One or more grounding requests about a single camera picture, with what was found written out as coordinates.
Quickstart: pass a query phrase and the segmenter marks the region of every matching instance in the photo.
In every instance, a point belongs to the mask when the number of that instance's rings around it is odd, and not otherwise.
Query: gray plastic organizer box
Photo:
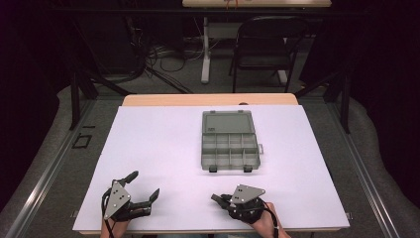
[[[205,111],[201,142],[201,166],[218,170],[259,168],[260,152],[251,111]]]

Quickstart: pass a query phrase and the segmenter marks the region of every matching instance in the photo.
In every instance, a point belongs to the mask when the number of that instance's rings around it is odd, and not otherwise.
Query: desk
[[[330,0],[230,0],[226,2],[225,0],[183,0],[182,5],[184,7],[191,8],[232,8],[235,10],[236,7],[248,7],[248,8],[325,8],[330,7]],[[214,29],[221,29],[222,37],[226,39],[235,39],[236,32],[238,30],[237,24],[215,24]],[[201,82],[208,83],[210,78],[210,51],[209,51],[209,38],[211,37],[220,37],[220,34],[216,33],[212,36],[209,32],[209,29],[212,26],[209,26],[208,18],[204,17],[203,25],[203,38],[204,38],[204,60],[203,60],[203,69],[201,72]],[[286,74],[284,71],[279,72],[279,77],[281,81],[285,81]]]
[[[247,102],[254,105],[238,105]],[[201,169],[201,123],[206,110],[251,110],[259,143],[258,170]],[[97,234],[100,198],[112,179],[139,176],[126,190],[133,201],[160,188],[152,215],[130,223],[128,232],[251,232],[210,196],[232,193],[237,184],[266,190],[288,231],[349,227],[303,108],[292,94],[130,95],[114,120],[73,230]]]

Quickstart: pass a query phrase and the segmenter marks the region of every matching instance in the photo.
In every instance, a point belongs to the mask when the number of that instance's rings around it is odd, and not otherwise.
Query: chair
[[[254,17],[238,30],[229,75],[234,70],[233,89],[236,91],[237,69],[288,70],[284,92],[287,92],[298,44],[309,27],[300,18]]]

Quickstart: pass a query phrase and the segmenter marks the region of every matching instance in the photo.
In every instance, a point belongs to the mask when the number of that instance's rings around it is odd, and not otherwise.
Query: human hand
[[[113,236],[115,238],[121,238],[126,232],[127,226],[129,225],[130,220],[114,222],[113,219],[108,219],[108,222],[109,222],[109,226],[112,227]],[[106,227],[105,220],[102,219],[101,238],[109,238],[109,237],[110,237],[110,234],[109,234],[108,228]]]
[[[265,207],[271,210],[275,215],[278,226],[278,237],[274,237],[274,225],[271,214],[266,210],[262,213],[260,220],[256,221],[254,224],[250,224],[250,226],[253,227],[262,236],[262,238],[290,238],[281,226],[277,213],[275,212],[274,204],[267,202]]]

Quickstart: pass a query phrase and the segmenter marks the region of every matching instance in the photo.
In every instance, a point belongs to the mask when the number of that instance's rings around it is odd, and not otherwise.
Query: white tabletop
[[[251,110],[261,166],[249,174],[201,169],[202,112]],[[232,194],[237,184],[265,189],[262,199],[276,206],[286,230],[349,227],[306,114],[298,105],[120,107],[98,161],[73,230],[99,233],[100,201],[112,179],[133,171],[126,185],[133,202],[160,194],[152,215],[134,219],[140,233],[230,232],[251,230],[210,199]]]

